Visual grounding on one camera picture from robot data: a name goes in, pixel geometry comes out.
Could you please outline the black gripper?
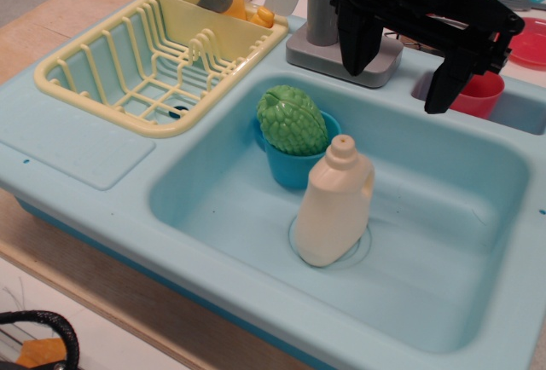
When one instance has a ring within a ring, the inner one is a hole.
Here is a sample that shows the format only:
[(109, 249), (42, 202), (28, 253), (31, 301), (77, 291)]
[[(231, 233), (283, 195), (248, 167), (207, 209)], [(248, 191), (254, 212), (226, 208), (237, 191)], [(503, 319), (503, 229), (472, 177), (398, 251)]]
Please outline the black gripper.
[(474, 74), (502, 68), (524, 21), (497, 0), (332, 0), (344, 68), (359, 75), (377, 56), (383, 28), (440, 50), (425, 112), (445, 113)]

